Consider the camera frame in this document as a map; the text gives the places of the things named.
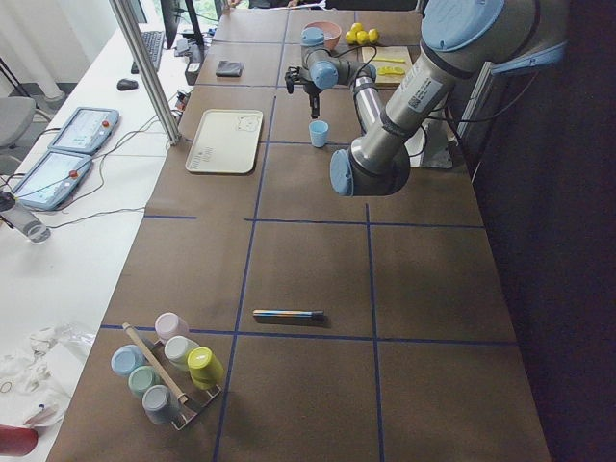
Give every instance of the computer monitor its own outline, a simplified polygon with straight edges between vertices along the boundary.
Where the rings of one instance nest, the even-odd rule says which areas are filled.
[[[203,36],[201,28],[194,9],[193,0],[161,0],[161,13],[163,15],[163,23],[165,24],[165,37],[167,39],[167,49],[171,49],[175,42],[178,25],[182,19],[182,12],[187,11],[191,19],[192,32],[194,41],[199,47],[203,47]]]

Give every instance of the computer mouse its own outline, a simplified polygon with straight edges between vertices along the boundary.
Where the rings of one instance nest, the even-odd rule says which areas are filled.
[[[134,90],[139,86],[136,80],[121,79],[117,81],[117,89],[120,91]]]

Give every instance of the white tray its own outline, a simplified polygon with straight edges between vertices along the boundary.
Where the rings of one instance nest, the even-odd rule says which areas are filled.
[[[209,109],[196,130],[186,170],[194,173],[249,173],[259,143],[263,113]]]

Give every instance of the wooden cutting board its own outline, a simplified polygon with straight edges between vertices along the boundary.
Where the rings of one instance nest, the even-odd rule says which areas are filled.
[[[374,49],[371,47],[362,48],[362,61],[365,63],[374,55]],[[393,59],[404,60],[404,63],[391,63],[387,61],[378,61],[378,59]],[[371,61],[371,64],[376,67],[376,70],[380,67],[401,67],[404,69],[404,75],[378,75],[376,74],[376,86],[379,88],[395,88],[402,79],[408,73],[413,66],[411,61],[411,55],[408,52],[408,48],[405,46],[377,46],[375,59]]]

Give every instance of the lemon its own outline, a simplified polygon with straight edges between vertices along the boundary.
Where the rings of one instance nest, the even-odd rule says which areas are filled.
[[[351,32],[358,33],[364,30],[364,25],[361,22],[353,22],[353,25],[350,26],[350,30]]]
[[[357,34],[353,31],[348,31],[345,34],[345,39],[346,43],[348,43],[349,45],[354,45],[355,43],[357,43]]]
[[[357,33],[357,43],[359,43],[360,45],[365,45],[368,43],[368,41],[368,33],[366,31],[359,31]]]
[[[378,34],[378,30],[370,29],[368,31],[368,40],[370,41],[370,43],[377,43],[379,37],[380,35]]]

